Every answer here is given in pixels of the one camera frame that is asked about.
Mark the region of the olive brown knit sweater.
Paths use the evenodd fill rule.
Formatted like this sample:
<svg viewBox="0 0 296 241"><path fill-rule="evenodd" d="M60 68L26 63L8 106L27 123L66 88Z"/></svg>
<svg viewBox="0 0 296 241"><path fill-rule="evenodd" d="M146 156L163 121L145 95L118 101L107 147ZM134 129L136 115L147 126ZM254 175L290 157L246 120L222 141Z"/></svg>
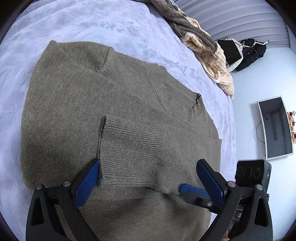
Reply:
<svg viewBox="0 0 296 241"><path fill-rule="evenodd" d="M81 213L100 240L198 240L211 215L184 202L196 162L219 170L221 140L202 97L164 67L93 42L49 42L21 126L24 184L58 186L101 166Z"/></svg>

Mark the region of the black clothes pile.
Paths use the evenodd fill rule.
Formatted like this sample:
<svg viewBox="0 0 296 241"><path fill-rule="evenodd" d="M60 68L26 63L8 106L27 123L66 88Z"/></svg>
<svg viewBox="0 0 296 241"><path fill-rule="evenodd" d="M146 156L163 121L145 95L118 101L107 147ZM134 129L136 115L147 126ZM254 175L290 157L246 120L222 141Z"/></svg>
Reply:
<svg viewBox="0 0 296 241"><path fill-rule="evenodd" d="M236 71L241 71L247 67L249 67L252 63L254 63L259 58L264 56L266 52L266 45L269 41L259 42L255 39L245 39L240 43L243 45L242 54L243 60L240 64L235 68Z"/></svg>

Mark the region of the white curved monitor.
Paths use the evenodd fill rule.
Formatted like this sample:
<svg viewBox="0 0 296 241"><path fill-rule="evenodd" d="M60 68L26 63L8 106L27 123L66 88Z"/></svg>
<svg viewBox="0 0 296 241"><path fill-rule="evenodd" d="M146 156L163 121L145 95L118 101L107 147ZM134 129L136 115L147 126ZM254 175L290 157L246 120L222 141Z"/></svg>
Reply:
<svg viewBox="0 0 296 241"><path fill-rule="evenodd" d="M257 105L263 126L265 159L292 155L292 132L282 97L260 100Z"/></svg>

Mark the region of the cream striped knit garment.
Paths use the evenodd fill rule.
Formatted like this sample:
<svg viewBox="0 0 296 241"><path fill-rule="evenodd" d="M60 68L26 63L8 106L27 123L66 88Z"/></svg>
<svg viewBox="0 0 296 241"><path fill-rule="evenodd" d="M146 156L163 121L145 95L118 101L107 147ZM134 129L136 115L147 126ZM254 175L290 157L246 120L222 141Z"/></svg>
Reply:
<svg viewBox="0 0 296 241"><path fill-rule="evenodd" d="M195 27L202 29L197 20L190 18L189 16L187 16L187 19ZM196 58L200 61L205 73L211 78L211 80L218 84L226 95L233 98L233 78L226 68L226 58L220 45L216 42L217 50L215 53L212 53L209 47L206 47L205 44L192 33L187 33L185 38L180 40L187 48L193 51Z"/></svg>

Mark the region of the black speckled board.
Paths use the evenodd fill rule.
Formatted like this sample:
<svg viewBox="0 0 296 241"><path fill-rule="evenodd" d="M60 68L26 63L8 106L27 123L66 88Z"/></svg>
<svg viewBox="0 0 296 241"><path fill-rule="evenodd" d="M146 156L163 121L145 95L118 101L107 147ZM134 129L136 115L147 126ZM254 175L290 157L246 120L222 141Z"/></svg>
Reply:
<svg viewBox="0 0 296 241"><path fill-rule="evenodd" d="M218 40L218 44L224 51L228 65L232 65L242 58L240 47L237 47L234 40Z"/></svg>

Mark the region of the lavender textured bed blanket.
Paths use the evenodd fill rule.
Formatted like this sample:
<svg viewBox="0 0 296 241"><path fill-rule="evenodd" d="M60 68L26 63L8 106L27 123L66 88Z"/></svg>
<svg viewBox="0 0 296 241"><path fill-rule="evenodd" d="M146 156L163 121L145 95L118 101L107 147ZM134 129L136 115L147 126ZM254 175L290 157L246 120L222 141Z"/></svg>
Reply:
<svg viewBox="0 0 296 241"><path fill-rule="evenodd" d="M236 169L232 100L204 73L193 52L153 7L135 1L35 1L1 43L1 214L25 239L32 191L20 169L21 119L32 71L51 41L91 41L145 62L157 63L200 93L222 140L220 172Z"/></svg>

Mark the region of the grey brown knit garment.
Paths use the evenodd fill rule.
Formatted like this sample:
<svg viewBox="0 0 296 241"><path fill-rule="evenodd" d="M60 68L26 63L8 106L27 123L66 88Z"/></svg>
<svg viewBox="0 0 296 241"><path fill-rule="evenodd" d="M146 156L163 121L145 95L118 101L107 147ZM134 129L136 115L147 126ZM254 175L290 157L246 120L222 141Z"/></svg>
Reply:
<svg viewBox="0 0 296 241"><path fill-rule="evenodd" d="M165 0L152 0L151 3L159 11L161 16L166 19L180 39L184 39L187 33L192 33L198 37L206 47L209 47L212 53L216 52L217 43L202 29L191 24L187 19L187 15L183 13L177 5L174 5L171 1Z"/></svg>

